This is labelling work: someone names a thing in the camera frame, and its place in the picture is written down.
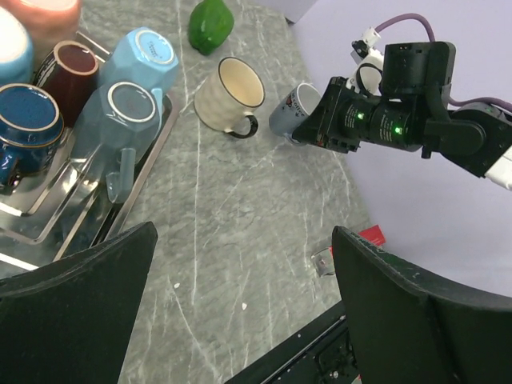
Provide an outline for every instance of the light blue mug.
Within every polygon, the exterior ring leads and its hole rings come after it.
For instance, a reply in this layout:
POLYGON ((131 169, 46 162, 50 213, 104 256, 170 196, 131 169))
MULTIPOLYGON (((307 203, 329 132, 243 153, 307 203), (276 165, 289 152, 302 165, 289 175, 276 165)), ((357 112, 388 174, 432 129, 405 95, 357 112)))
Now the light blue mug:
POLYGON ((135 166, 160 129, 162 92, 132 82, 107 83, 87 101, 74 125, 73 167, 91 182, 104 182, 108 198, 123 203, 135 166))
POLYGON ((0 7, 0 86, 30 82, 34 47, 25 27, 0 7))
POLYGON ((178 56, 170 42, 146 27, 129 32, 100 70, 100 86, 134 82, 145 90, 159 88, 166 94, 178 73, 178 56))

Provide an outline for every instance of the red object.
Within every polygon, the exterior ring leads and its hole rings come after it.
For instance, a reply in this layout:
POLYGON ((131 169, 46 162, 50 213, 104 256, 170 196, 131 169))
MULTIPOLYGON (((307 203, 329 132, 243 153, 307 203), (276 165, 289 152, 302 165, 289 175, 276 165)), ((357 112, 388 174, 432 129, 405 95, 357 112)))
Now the red object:
MULTIPOLYGON (((380 226, 372 226, 371 228, 368 228, 366 230, 362 230, 359 232, 359 236, 362 238, 365 238, 369 242, 372 242, 376 246, 381 246, 382 244, 386 243, 386 238, 384 237, 384 234, 381 231, 380 226)), ((329 247, 330 254, 333 254, 333 247, 329 247)))

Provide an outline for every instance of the metal tray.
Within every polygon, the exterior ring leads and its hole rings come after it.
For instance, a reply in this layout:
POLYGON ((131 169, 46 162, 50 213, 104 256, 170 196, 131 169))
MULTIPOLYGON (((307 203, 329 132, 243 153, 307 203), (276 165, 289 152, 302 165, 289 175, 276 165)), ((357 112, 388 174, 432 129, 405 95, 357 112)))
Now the metal tray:
MULTIPOLYGON (((100 63, 110 52, 83 32, 77 41, 88 46, 100 63)), ((134 188, 126 202, 112 204, 102 184, 84 179, 69 163, 74 144, 71 130, 44 174, 22 179, 0 195, 0 278, 34 270, 100 243, 122 230, 179 108, 172 93, 164 98, 163 127, 135 170, 134 188)))

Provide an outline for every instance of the mug rim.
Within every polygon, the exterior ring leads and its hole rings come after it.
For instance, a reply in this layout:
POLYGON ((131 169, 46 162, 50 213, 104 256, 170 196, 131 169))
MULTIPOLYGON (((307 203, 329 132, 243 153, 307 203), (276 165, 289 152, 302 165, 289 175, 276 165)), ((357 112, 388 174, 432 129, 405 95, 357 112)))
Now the mug rim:
POLYGON ((77 5, 79 5, 80 1, 77 1, 77 0, 70 0, 70 4, 65 7, 65 8, 55 8, 55 7, 50 7, 50 6, 46 6, 43 5, 43 4, 33 4, 32 2, 28 2, 28 4, 26 4, 26 2, 22 2, 22 4, 24 6, 27 6, 27 7, 30 7, 30 8, 35 8, 36 10, 51 10, 51 11, 56 11, 56 12, 65 12, 67 10, 72 10, 72 9, 76 9, 78 8, 77 5))
POLYGON ((108 99, 110 106, 114 110, 114 112, 116 114, 118 114, 119 116, 121 116, 122 118, 125 118, 129 122, 148 122, 149 120, 151 120, 153 118, 154 114, 156 113, 156 105, 154 104, 153 95, 150 94, 150 92, 148 92, 144 88, 142 88, 139 84, 135 84, 134 82, 116 82, 115 84, 110 86, 108 95, 107 95, 107 99, 108 99), (134 86, 135 88, 138 88, 140 91, 142 91, 144 94, 146 94, 149 97, 149 99, 151 101, 151 106, 153 108, 150 115, 146 118, 130 118, 130 117, 126 116, 124 113, 122 113, 116 107, 116 105, 114 103, 114 99, 112 97, 115 89, 118 88, 119 86, 134 86))
POLYGON ((31 145, 25 145, 21 144, 20 142, 13 142, 12 140, 9 140, 8 138, 4 138, 3 136, 0 136, 0 141, 4 142, 5 144, 8 144, 10 146, 15 146, 17 148, 29 148, 29 149, 37 149, 37 148, 44 148, 46 146, 51 146, 53 143, 55 143, 57 140, 60 139, 62 134, 64 133, 64 130, 66 130, 66 126, 64 126, 64 119, 61 115, 59 115, 59 119, 62 121, 62 127, 57 136, 55 136, 51 141, 44 142, 43 144, 37 144, 36 146, 31 145))
POLYGON ((236 58, 235 56, 227 56, 225 58, 223 58, 218 66, 217 66, 217 73, 218 73, 218 78, 220 79, 221 81, 221 84, 222 84, 222 87, 224 87, 224 90, 226 90, 226 92, 228 93, 229 96, 232 97, 233 100, 235 100, 238 104, 241 104, 243 106, 246 106, 247 108, 259 108, 261 105, 263 105, 263 103, 265 102, 265 97, 266 97, 266 92, 265 92, 265 85, 263 84, 263 80, 262 78, 260 78, 258 72, 256 72, 254 70, 254 68, 252 66, 250 66, 249 64, 247 64, 246 62, 244 62, 243 60, 241 60, 240 58, 236 58), (258 79, 260 85, 262 86, 262 100, 260 101, 259 104, 255 105, 255 106, 249 106, 247 104, 245 104, 244 102, 241 102, 240 100, 238 100, 231 92, 230 90, 227 89, 227 86, 226 84, 224 83, 224 80, 222 80, 222 76, 221 76, 221 66, 222 66, 222 63, 225 61, 225 60, 230 60, 230 59, 233 59, 233 60, 236 60, 236 61, 239 61, 241 62, 243 65, 245 65, 247 68, 249 68, 255 75, 256 75, 256 78, 258 79))
POLYGON ((312 111, 306 110, 306 106, 304 105, 304 102, 302 102, 302 100, 301 100, 300 89, 303 88, 304 86, 316 91, 316 93, 318 94, 319 101, 322 99, 322 95, 320 94, 320 92, 318 92, 317 88, 310 82, 301 82, 298 86, 295 87, 296 93, 297 93, 297 100, 298 100, 299 104, 301 105, 301 108, 304 110, 304 112, 306 112, 306 114, 308 116, 311 116, 314 109, 312 111))
POLYGON ((169 40, 164 38, 163 36, 161 36, 158 32, 155 32, 154 30, 152 29, 143 29, 143 30, 140 30, 138 31, 136 34, 135 34, 135 45, 137 46, 137 48, 141 51, 141 52, 146 52, 146 50, 144 50, 142 47, 141 47, 141 44, 139 42, 140 40, 140 37, 142 34, 156 34, 159 38, 162 38, 166 43, 167 45, 169 46, 169 49, 170 49, 170 59, 169 60, 165 60, 164 62, 162 60, 155 60, 153 58, 148 58, 149 60, 151 60, 152 62, 156 62, 157 64, 160 64, 160 65, 164 65, 164 64, 170 64, 172 63, 172 61, 174 60, 174 49, 172 47, 172 45, 170 44, 169 40))
POLYGON ((43 132, 44 130, 48 130, 49 128, 51 128, 52 126, 55 125, 55 123, 59 119, 61 113, 60 113, 60 109, 58 108, 57 102, 55 101, 55 99, 48 92, 46 92, 42 88, 39 88, 38 86, 33 86, 31 84, 24 84, 22 82, 14 82, 12 84, 6 84, 4 86, 0 86, 0 93, 3 92, 4 90, 8 89, 8 88, 14 88, 14 87, 21 87, 21 88, 26 88, 26 89, 33 88, 33 89, 36 89, 37 91, 43 93, 45 96, 47 96, 48 99, 52 102, 52 104, 54 105, 54 108, 55 108, 54 120, 50 124, 48 124, 47 126, 44 126, 42 128, 35 128, 35 129, 28 129, 28 128, 24 128, 22 126, 19 126, 17 124, 13 124, 12 122, 10 122, 7 119, 5 119, 2 116, 2 114, 0 114, 0 120, 2 120, 8 126, 12 126, 13 128, 16 128, 17 130, 24 130, 25 132, 43 132))
POLYGON ((52 53, 55 57, 55 61, 62 67, 64 68, 65 70, 67 70, 68 72, 71 72, 72 74, 76 74, 78 76, 89 76, 91 74, 94 74, 98 68, 99 68, 99 62, 98 62, 98 59, 96 58, 96 55, 93 53, 92 49, 89 48, 88 46, 86 46, 85 44, 81 44, 80 42, 76 42, 74 40, 63 40, 61 42, 58 42, 54 48, 52 49, 52 53), (80 48, 86 50, 92 57, 93 57, 93 60, 94 60, 94 68, 88 72, 79 72, 77 70, 73 70, 71 68, 69 68, 66 64, 64 64, 64 62, 61 60, 61 58, 58 56, 58 50, 60 50, 62 48, 62 46, 79 46, 80 48))

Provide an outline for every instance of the marble countertop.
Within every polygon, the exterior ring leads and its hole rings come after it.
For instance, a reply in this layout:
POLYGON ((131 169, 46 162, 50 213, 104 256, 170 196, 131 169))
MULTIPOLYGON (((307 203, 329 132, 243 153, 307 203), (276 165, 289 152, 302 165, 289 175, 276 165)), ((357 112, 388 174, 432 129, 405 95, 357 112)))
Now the marble countertop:
POLYGON ((110 47, 148 26, 179 54, 182 116, 126 226, 159 240, 121 383, 224 382, 339 300, 312 253, 335 225, 369 225, 343 156, 272 135, 268 116, 308 74, 285 19, 245 0, 229 40, 205 58, 186 37, 196 1, 84 0, 82 27, 110 47), (260 130, 238 141, 199 123, 192 101, 219 60, 251 64, 266 87, 260 130))

